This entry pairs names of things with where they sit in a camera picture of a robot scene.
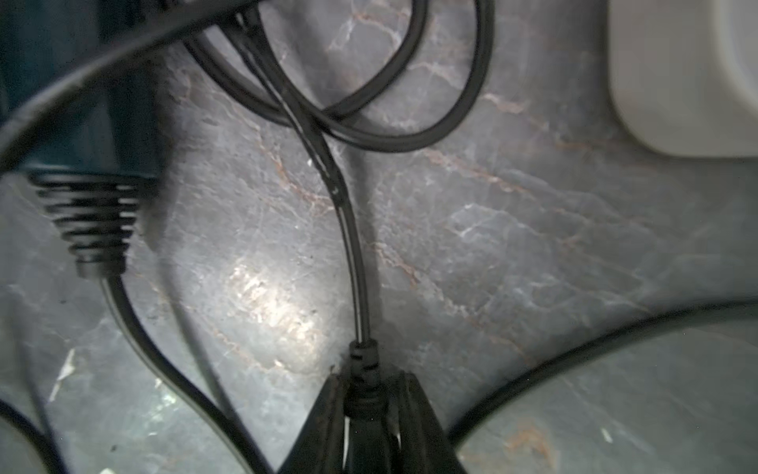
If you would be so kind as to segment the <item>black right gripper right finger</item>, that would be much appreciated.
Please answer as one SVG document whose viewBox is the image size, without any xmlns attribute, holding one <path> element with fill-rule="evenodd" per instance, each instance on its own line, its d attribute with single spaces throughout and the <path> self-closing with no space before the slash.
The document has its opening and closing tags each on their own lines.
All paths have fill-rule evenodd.
<svg viewBox="0 0 758 474">
<path fill-rule="evenodd" d="M 418 377 L 408 371 L 391 382 L 390 426 L 395 437 L 393 473 L 466 472 Z"/>
</svg>

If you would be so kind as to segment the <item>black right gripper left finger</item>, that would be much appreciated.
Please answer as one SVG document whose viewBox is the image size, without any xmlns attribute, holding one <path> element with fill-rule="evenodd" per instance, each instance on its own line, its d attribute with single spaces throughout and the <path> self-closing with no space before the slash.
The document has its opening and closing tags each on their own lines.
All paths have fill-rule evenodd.
<svg viewBox="0 0 758 474">
<path fill-rule="evenodd" d="M 345 381 L 329 375 L 279 473 L 343 472 L 345 393 Z"/>
</svg>

